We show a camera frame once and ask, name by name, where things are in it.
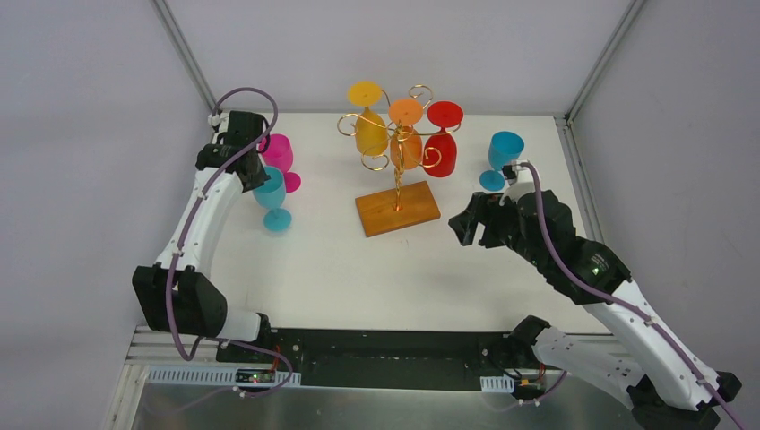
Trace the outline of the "gold rack with wooden base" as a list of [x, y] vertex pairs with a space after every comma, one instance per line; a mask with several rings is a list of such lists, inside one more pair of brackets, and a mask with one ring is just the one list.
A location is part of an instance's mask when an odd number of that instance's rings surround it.
[[[433, 221], [441, 216], [428, 182], [422, 180], [413, 184], [404, 184], [404, 174], [413, 169], [403, 170], [397, 168], [391, 162], [390, 140], [395, 131], [395, 125], [391, 122], [388, 112], [389, 107], [395, 100], [390, 99], [386, 91], [382, 90], [384, 91], [384, 96], [371, 109], [382, 117], [385, 122], [388, 141], [386, 151], [384, 154], [375, 157], [363, 156], [357, 151], [360, 154], [361, 164], [365, 169], [375, 172], [392, 171], [394, 186], [389, 190], [360, 196], [355, 199], [360, 222], [366, 237], [376, 237], [402, 228]], [[423, 84], [411, 87], [408, 91], [408, 96], [405, 98], [413, 98], [423, 107], [422, 118], [414, 125], [414, 129], [422, 141], [421, 161], [415, 168], [422, 169], [428, 175], [423, 169], [422, 164], [424, 147], [428, 137], [437, 132], [439, 128], [428, 121], [427, 111], [429, 106], [437, 101], [432, 89]], [[354, 123], [359, 113], [348, 113], [338, 120], [337, 129], [340, 134], [352, 137], [355, 140]]]

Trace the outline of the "blue wine glass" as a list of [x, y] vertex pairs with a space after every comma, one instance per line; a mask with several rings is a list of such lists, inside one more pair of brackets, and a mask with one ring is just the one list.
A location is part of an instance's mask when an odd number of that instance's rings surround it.
[[488, 164], [490, 170], [479, 176], [480, 185], [487, 191], [496, 192], [505, 187], [502, 168], [514, 159], [518, 159], [524, 150], [524, 140], [517, 133], [501, 131], [495, 133], [488, 147]]

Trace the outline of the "red wine glass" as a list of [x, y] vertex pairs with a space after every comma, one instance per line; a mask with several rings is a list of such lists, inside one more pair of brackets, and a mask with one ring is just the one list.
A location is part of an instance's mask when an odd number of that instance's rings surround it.
[[423, 169], [429, 176], [450, 176], [456, 164], [457, 146], [453, 133], [461, 126], [462, 108], [447, 100], [432, 103], [427, 109], [428, 121], [439, 128], [426, 141], [423, 152]]

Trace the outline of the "teal wine glass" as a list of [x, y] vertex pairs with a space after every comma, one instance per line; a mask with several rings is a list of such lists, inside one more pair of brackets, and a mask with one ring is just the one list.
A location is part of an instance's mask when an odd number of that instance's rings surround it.
[[276, 167], [267, 166], [264, 172], [269, 178], [253, 190], [253, 195], [256, 202], [267, 210], [263, 216], [264, 227], [271, 232], [283, 232], [292, 221], [290, 212], [282, 208], [287, 195], [284, 175]]

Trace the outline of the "pink wine glass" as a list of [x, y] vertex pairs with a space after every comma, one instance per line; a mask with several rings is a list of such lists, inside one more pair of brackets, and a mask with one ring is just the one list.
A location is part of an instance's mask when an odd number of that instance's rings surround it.
[[258, 145], [258, 150], [267, 166], [275, 167], [283, 174], [286, 193], [296, 192], [301, 186], [301, 177], [291, 170], [294, 153], [289, 138], [273, 133]]

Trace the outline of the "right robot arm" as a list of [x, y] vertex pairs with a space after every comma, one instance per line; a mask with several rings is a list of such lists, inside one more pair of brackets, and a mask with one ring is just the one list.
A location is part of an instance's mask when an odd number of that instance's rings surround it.
[[572, 212], [552, 191], [517, 199], [477, 192], [448, 221], [461, 245], [505, 246], [531, 263], [559, 294], [600, 321], [626, 350], [617, 358], [539, 317], [525, 317], [507, 338], [519, 366], [537, 361], [584, 379], [629, 409], [644, 429], [714, 429], [716, 407], [734, 400], [741, 382], [689, 352], [644, 299], [630, 270], [604, 244], [578, 236]]

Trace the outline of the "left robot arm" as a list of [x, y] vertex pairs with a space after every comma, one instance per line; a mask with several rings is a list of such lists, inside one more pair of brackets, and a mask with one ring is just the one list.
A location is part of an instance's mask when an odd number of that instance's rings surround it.
[[222, 110], [210, 117], [212, 138], [196, 156], [194, 185], [177, 227], [151, 266], [139, 266], [132, 285], [153, 331], [238, 340], [252, 362], [263, 362], [273, 338], [265, 315], [233, 305], [211, 282], [212, 260], [236, 201], [269, 179], [255, 150], [227, 166], [269, 126], [262, 115]]

